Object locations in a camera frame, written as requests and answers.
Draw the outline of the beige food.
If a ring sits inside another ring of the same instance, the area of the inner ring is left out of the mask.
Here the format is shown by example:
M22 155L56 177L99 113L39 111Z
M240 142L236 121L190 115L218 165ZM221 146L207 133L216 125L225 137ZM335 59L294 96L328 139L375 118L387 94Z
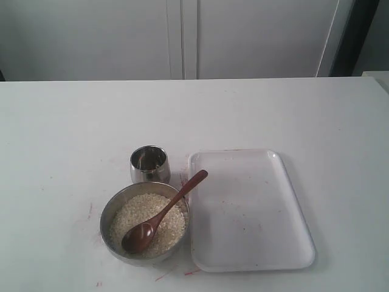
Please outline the beige food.
M156 193L144 193L130 199L117 211L110 227L110 240L114 249L126 254L121 242L123 236L134 226L159 213L169 199ZM161 221L151 244L136 257L153 258L166 253L184 236L186 222L178 206L172 207Z

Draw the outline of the white plastic tray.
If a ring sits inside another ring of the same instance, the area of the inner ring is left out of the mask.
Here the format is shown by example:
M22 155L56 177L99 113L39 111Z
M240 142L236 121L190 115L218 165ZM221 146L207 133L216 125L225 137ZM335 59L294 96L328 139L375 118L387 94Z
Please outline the white plastic tray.
M190 194L191 257L209 273L309 267L315 247L286 168L267 149L202 151L188 174L208 177Z

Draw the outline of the large steel rice bowl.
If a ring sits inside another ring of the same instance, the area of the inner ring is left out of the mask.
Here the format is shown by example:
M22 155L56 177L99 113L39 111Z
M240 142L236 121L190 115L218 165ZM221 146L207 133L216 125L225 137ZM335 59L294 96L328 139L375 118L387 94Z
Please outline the large steel rice bowl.
M121 190L109 200L109 202L103 209L102 215L100 217L100 234L109 252L117 259L134 266L155 265L169 258L182 246L184 240L187 237L190 222L188 204L185 202L184 199L181 199L175 206L178 206L184 213L186 229L184 236L178 241L175 246L169 249L166 253L153 258L136 257L136 254L128 254L127 252L126 254L123 254L121 252L118 252L114 249L114 246L109 236L110 227L113 222L113 219L117 211L119 211L119 209L121 209L125 203L127 203L135 196L142 195L144 193L156 193L171 200L178 193L178 190L172 186L169 186L168 184L164 184L161 182L140 182L132 184Z

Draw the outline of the white cabinet doors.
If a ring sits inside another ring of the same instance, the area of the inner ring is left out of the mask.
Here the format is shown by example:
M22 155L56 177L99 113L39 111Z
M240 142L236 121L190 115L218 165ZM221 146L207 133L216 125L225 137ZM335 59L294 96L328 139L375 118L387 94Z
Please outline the white cabinet doors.
M327 77L352 1L2 1L9 81Z

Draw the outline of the small steel cup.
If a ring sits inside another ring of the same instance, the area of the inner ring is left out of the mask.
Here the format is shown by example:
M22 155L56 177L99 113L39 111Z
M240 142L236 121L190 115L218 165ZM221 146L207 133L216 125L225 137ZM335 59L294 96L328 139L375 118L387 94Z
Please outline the small steel cup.
M170 165L163 148L156 145L142 146L131 154L129 163L133 183L170 182Z

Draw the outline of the brown wooden spoon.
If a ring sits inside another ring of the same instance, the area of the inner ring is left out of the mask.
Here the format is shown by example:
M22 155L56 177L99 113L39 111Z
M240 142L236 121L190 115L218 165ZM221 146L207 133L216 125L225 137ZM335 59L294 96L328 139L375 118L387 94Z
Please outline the brown wooden spoon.
M199 183L205 180L206 177L208 177L206 170L200 170L192 176L157 215L134 226L123 236L121 242L122 248L130 254L143 252L153 241L157 228L170 209L185 195L190 193Z

